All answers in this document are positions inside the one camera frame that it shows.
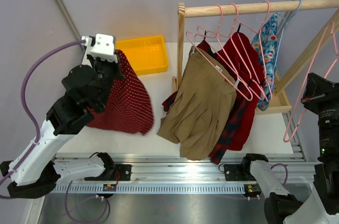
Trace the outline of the red plaid skirt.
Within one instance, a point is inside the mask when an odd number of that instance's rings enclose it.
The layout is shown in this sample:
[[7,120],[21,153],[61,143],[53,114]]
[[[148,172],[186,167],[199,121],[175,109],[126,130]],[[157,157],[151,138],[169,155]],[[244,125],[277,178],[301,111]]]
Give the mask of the red plaid skirt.
[[[207,51],[209,55],[211,55],[214,59],[216,59],[218,62],[221,62],[221,57],[223,56],[224,60],[226,60],[226,56],[222,50],[218,51],[218,54],[212,53],[210,46],[207,44],[207,42],[204,40],[200,44],[198,44],[198,48],[203,49],[204,51]],[[224,45],[223,49],[228,53],[228,57],[231,59],[231,61],[234,63],[236,58],[236,49],[234,45],[232,44],[231,40],[228,40],[226,44]],[[240,129],[241,120],[243,117],[243,114],[247,108],[248,101],[244,99],[244,97],[236,91],[237,96],[235,99],[235,103],[233,105],[233,108],[231,110],[231,113],[229,115],[229,118],[225,124],[225,127],[214,146],[214,149],[209,154],[209,158],[211,159],[211,162],[214,164],[219,164],[221,162],[221,159],[223,158],[225,152],[227,149],[231,150],[231,146],[233,142],[236,141],[236,132]],[[175,97],[177,95],[177,91],[171,94],[163,103],[162,106],[164,108],[164,111],[167,112],[170,109],[170,106],[174,103]]]

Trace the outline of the pink hanger of red skirt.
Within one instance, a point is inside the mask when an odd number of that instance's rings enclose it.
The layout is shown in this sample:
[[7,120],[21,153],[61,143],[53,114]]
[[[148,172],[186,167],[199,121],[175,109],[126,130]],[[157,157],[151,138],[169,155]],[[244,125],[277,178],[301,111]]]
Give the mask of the pink hanger of red skirt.
[[253,39],[253,48],[258,54],[257,62],[259,63],[260,69],[262,69],[262,73],[258,74],[257,72],[254,72],[254,78],[251,79],[254,80],[256,86],[260,89],[260,96],[259,99],[263,100],[264,102],[269,103],[273,97],[272,93],[272,87],[274,86],[274,75],[275,72],[275,65],[273,65],[273,62],[276,61],[275,59],[275,51],[270,52],[267,54],[267,47],[264,47],[264,44],[271,44],[271,42],[276,43],[276,36],[273,35],[274,39],[271,41],[269,40],[269,29],[270,26],[267,26],[268,23],[271,22],[271,18],[269,17],[269,14],[271,13],[271,3],[269,1],[264,1],[267,6],[263,10],[263,12],[266,12],[266,16],[264,19],[264,22],[261,24],[258,31],[254,31],[251,27],[249,27],[246,24],[243,24],[240,19],[240,14],[245,14],[243,7],[238,6],[234,3],[231,3],[232,6],[234,6],[236,10],[236,20],[239,22],[239,24],[244,25],[251,31],[255,32],[256,35]]

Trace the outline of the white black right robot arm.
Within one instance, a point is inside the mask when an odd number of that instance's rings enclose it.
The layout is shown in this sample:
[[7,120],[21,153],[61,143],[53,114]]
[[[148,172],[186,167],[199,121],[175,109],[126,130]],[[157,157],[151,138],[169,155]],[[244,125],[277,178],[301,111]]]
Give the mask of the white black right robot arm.
[[312,177],[299,175],[308,198],[302,202],[289,192],[264,155],[246,154],[240,173],[259,185],[267,223],[338,223],[338,83],[309,73],[301,103],[318,116],[318,162]]

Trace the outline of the dark red polka-dot skirt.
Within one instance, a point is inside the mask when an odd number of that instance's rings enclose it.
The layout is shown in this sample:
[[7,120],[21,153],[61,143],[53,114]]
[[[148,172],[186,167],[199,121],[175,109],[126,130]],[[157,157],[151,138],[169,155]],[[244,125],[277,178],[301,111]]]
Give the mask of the dark red polka-dot skirt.
[[150,96],[130,65],[126,55],[119,50],[124,79],[116,79],[103,113],[91,114],[90,128],[120,131],[129,134],[147,134],[154,125]]

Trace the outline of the plain red skirt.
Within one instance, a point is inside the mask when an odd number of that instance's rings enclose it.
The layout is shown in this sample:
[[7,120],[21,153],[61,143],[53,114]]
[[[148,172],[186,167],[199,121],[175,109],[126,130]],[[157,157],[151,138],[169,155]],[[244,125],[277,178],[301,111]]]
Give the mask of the plain red skirt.
[[[243,79],[243,81],[245,81],[246,85],[254,90],[253,98],[251,101],[248,102],[247,108],[243,114],[240,129],[236,132],[236,141],[233,142],[234,145],[232,144],[231,146],[231,150],[240,151],[242,150],[243,145],[249,137],[254,121],[258,97],[261,94],[260,89],[256,86],[254,80],[251,79],[251,76],[252,78],[254,78],[254,72],[261,74],[263,70],[260,69],[259,63],[257,62],[258,54],[251,46],[251,43],[245,34],[241,32],[234,33],[229,40],[231,40],[236,49],[236,60],[233,63],[228,57],[228,53],[226,53],[226,51],[222,49],[226,56],[226,60],[224,60],[223,56],[220,56],[222,61],[219,63],[225,69],[227,69],[228,73],[233,77],[233,79],[236,79],[235,73],[232,71],[231,67],[227,65],[229,62],[232,62],[239,76]],[[240,90],[239,93],[242,96],[243,94],[249,94],[249,91],[241,82],[238,84],[238,89]]]

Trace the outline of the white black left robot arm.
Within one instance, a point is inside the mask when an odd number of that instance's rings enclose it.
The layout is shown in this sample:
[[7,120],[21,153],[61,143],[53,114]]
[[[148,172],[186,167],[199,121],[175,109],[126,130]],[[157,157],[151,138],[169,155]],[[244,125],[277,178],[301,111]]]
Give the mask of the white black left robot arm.
[[116,79],[124,79],[120,62],[87,56],[89,65],[78,65],[62,79],[65,94],[46,114],[38,140],[13,161],[1,163],[1,173],[11,179],[11,199],[37,199],[60,183],[77,179],[107,181],[114,176],[115,163],[108,153],[84,160],[57,162],[58,150],[103,113]]

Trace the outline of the blue floral skirt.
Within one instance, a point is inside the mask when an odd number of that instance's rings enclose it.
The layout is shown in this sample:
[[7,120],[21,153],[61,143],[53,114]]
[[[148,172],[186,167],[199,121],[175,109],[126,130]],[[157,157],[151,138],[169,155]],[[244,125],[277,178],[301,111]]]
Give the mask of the blue floral skirt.
[[257,107],[261,111],[265,111],[269,107],[269,100],[272,98],[273,92],[270,87],[273,83],[273,65],[275,62],[278,38],[276,36],[278,30],[278,13],[273,13],[268,21],[262,26],[260,34],[256,34],[251,41],[251,45],[258,53],[258,61],[266,72],[263,90],[266,97],[258,101]]

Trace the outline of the light blue wire hanger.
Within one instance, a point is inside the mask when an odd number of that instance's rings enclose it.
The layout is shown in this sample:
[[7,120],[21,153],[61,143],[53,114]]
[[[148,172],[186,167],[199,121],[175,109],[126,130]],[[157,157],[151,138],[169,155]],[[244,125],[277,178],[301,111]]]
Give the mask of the light blue wire hanger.
[[272,92],[273,92],[273,87],[275,86],[275,73],[277,71],[278,57],[279,57],[279,53],[280,53],[280,47],[281,47],[281,42],[282,42],[282,39],[283,39],[284,31],[285,31],[287,25],[289,24],[289,22],[291,21],[291,19],[298,13],[298,11],[301,8],[302,0],[298,0],[298,1],[299,1],[299,5],[298,5],[297,9],[291,15],[289,15],[287,18],[283,17],[282,29],[280,31],[279,42],[278,42],[276,53],[275,53],[276,54],[275,62],[274,62],[274,65],[273,65],[273,77],[272,77],[272,79],[273,79],[274,84],[270,87],[270,90]]

